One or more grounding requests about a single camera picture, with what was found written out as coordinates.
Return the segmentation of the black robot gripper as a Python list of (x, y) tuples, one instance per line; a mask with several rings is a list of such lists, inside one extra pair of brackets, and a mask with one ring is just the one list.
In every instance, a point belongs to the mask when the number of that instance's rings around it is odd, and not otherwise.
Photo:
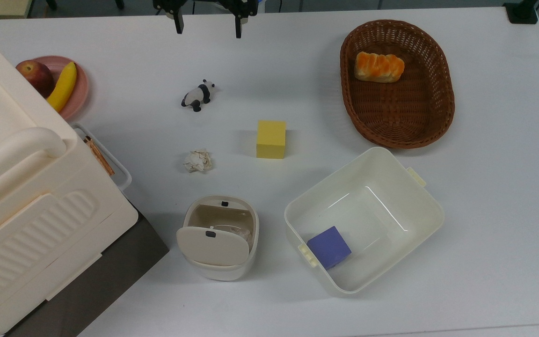
[[(161, 9), (172, 16), (178, 34), (184, 30), (182, 7), (187, 0), (153, 0), (153, 7)], [(215, 7), (228, 11), (235, 16), (235, 35), (242, 36), (242, 26), (248, 22), (248, 16), (255, 16), (258, 9), (258, 0), (193, 0), (193, 2), (207, 2)]]

